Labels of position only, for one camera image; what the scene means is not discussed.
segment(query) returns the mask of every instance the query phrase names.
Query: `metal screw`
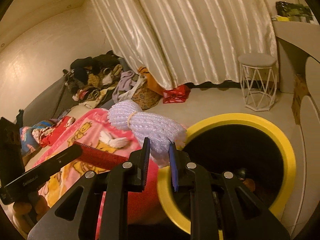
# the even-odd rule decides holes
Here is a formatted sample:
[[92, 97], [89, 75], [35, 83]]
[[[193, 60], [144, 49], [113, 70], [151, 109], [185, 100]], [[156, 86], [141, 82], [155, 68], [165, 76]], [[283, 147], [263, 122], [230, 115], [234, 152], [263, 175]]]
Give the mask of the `metal screw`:
[[90, 178], [92, 178], [94, 176], [94, 172], [93, 171], [87, 171], [86, 173], [85, 173], [85, 177], [87, 178], [87, 179], [90, 179]]
[[225, 173], [223, 173], [223, 176], [227, 179], [232, 179], [233, 178], [233, 173], [230, 171], [226, 171]]
[[124, 164], [122, 164], [122, 167], [124, 167], [125, 169], [131, 168], [132, 167], [132, 163], [131, 162], [125, 162]]
[[196, 168], [196, 166], [197, 166], [197, 164], [195, 164], [195, 163], [187, 163], [187, 168], [189, 168], [189, 169], [194, 169], [194, 168]]

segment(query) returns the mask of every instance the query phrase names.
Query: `round stool seat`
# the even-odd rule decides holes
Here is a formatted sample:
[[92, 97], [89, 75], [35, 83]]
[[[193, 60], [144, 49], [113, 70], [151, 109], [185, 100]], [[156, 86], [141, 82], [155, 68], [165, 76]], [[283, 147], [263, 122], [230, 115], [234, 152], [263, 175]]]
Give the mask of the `round stool seat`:
[[264, 68], [272, 66], [276, 59], [263, 53], [247, 53], [238, 57], [238, 61], [242, 65]]

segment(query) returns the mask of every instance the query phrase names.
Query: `cardboard box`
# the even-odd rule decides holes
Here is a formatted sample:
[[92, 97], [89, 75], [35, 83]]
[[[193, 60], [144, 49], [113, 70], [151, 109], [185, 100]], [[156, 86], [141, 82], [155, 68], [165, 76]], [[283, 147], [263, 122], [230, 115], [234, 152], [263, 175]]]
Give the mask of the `cardboard box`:
[[294, 80], [294, 91], [293, 91], [293, 101], [292, 101], [292, 112], [294, 116], [294, 120], [296, 124], [300, 125], [300, 107], [301, 101], [304, 96], [310, 95], [306, 79], [302, 76], [297, 74]]

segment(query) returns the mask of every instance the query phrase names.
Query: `blue fabric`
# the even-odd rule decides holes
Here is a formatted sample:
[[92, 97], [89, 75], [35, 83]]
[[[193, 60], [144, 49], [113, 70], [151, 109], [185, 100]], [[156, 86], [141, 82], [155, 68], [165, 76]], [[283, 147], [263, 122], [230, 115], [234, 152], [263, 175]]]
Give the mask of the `blue fabric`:
[[58, 122], [57, 119], [44, 120], [32, 127], [25, 126], [20, 128], [21, 154], [27, 156], [28, 154], [38, 150], [41, 146], [36, 142], [32, 136], [34, 129], [46, 128]]
[[63, 113], [59, 115], [58, 121], [60, 121], [60, 120], [61, 120], [62, 118], [64, 118], [67, 114], [69, 114], [70, 111], [71, 111], [71, 109], [64, 110]]

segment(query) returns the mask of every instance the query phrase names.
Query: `purple cloth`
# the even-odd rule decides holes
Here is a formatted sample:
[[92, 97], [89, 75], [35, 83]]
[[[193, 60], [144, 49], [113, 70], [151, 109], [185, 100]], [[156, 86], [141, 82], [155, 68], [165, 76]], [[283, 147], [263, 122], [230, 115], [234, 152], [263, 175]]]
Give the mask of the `purple cloth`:
[[132, 70], [121, 73], [120, 81], [112, 93], [112, 100], [115, 103], [118, 102], [120, 91], [127, 92], [134, 87], [134, 85], [136, 84], [136, 82], [132, 80], [134, 75], [135, 75], [135, 73]]

